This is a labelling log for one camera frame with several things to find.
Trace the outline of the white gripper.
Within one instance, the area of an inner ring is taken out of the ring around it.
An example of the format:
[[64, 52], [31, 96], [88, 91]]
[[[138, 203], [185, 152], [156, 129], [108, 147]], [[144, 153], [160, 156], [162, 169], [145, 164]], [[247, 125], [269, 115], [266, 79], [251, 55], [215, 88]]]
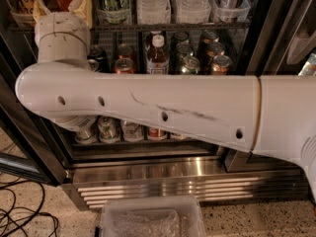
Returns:
[[90, 29], [93, 27], [92, 0], [72, 0], [68, 10], [71, 13], [50, 13], [43, 0], [34, 1], [36, 44], [40, 44], [40, 40], [48, 35], [67, 34], [78, 38], [86, 48], [90, 47]]

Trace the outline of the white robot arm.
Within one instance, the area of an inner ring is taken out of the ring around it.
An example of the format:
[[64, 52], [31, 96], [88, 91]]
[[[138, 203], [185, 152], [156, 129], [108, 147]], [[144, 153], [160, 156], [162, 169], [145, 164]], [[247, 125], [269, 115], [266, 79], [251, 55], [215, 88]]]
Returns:
[[15, 84], [20, 103], [80, 131], [125, 119], [302, 168], [316, 196], [316, 77], [118, 75], [90, 70], [90, 28], [72, 12], [38, 19], [37, 63]]

